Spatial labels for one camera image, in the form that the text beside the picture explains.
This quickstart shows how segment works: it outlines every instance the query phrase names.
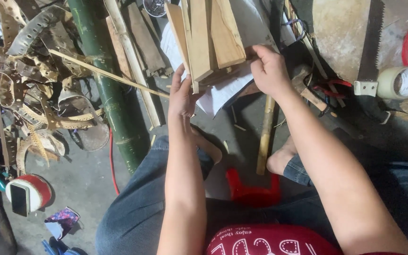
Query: hand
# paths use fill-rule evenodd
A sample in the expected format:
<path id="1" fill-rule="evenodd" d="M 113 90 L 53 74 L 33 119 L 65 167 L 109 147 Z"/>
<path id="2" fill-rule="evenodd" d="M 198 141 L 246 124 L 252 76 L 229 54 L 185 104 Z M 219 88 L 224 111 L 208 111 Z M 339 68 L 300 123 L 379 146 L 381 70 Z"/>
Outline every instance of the hand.
<path id="1" fill-rule="evenodd" d="M 291 79 L 281 54 L 270 46 L 260 44 L 248 47 L 246 51 L 257 58 L 251 63 L 251 72 L 254 82 L 262 92 L 273 97 L 284 90 L 291 91 Z"/>
<path id="2" fill-rule="evenodd" d="M 190 118 L 195 113 L 196 101 L 204 94 L 191 94 L 191 77 L 187 77 L 182 82 L 184 74 L 184 64 L 180 65 L 174 72 L 170 90 L 170 107 L 168 109 L 168 119 Z"/>

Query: smartphone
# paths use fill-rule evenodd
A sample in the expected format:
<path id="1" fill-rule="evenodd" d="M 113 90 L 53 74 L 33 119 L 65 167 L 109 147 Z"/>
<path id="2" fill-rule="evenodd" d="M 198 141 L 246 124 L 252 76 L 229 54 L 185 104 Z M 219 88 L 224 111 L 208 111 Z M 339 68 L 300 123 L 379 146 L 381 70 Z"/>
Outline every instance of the smartphone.
<path id="1" fill-rule="evenodd" d="M 12 197 L 12 211 L 18 215 L 28 217 L 30 212 L 30 189 L 18 183 L 10 184 Z"/>

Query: red electrical cable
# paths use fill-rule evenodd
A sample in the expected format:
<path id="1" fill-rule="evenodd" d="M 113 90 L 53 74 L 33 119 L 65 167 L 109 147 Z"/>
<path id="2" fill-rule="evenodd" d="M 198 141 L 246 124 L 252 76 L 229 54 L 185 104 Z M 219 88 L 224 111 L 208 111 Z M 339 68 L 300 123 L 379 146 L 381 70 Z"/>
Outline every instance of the red electrical cable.
<path id="1" fill-rule="evenodd" d="M 110 128 L 110 167 L 111 167 L 111 176 L 113 178 L 113 185 L 114 185 L 114 190 L 116 191 L 116 194 L 119 195 L 119 188 L 117 187 L 116 183 L 116 174 L 114 173 L 114 164 L 113 164 L 113 132 L 111 131 Z"/>

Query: bare foot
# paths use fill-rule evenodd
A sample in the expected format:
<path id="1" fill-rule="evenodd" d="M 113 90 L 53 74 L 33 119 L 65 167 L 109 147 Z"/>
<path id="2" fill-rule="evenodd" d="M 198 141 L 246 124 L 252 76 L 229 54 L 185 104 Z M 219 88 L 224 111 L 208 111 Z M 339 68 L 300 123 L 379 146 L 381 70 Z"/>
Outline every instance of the bare foot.
<path id="1" fill-rule="evenodd" d="M 193 127 L 191 127 L 191 132 L 195 135 L 195 142 L 196 145 L 203 149 L 207 155 L 209 155 L 213 159 L 213 163 L 217 164 L 218 162 L 221 161 L 221 158 L 223 157 L 223 154 L 221 153 L 221 150 L 218 149 L 213 143 L 209 142 L 204 136 L 199 133 L 199 131 L 195 130 Z"/>
<path id="2" fill-rule="evenodd" d="M 297 154 L 297 148 L 295 148 L 292 136 L 290 136 L 283 147 L 268 158 L 267 169 L 272 173 L 283 175 L 284 168 L 295 154 Z"/>

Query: green bamboo pole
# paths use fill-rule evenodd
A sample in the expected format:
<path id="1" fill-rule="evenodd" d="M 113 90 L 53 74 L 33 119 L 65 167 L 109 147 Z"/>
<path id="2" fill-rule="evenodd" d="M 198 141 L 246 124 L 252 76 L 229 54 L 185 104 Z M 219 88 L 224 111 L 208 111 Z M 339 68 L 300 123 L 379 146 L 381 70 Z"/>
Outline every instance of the green bamboo pole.
<path id="1" fill-rule="evenodd" d="M 92 1 L 69 0 L 68 5 L 83 43 L 84 54 L 98 56 L 94 60 L 94 66 L 113 72 L 113 60 L 108 50 L 106 30 L 95 18 Z M 144 121 L 134 123 L 137 120 L 135 117 L 137 114 L 125 111 L 127 106 L 122 97 L 121 85 L 117 81 L 96 72 L 94 78 L 113 132 L 114 142 L 129 172 L 133 174 L 145 156 L 143 144 L 149 143 L 149 141 L 141 141 L 143 137 L 140 134 Z"/>

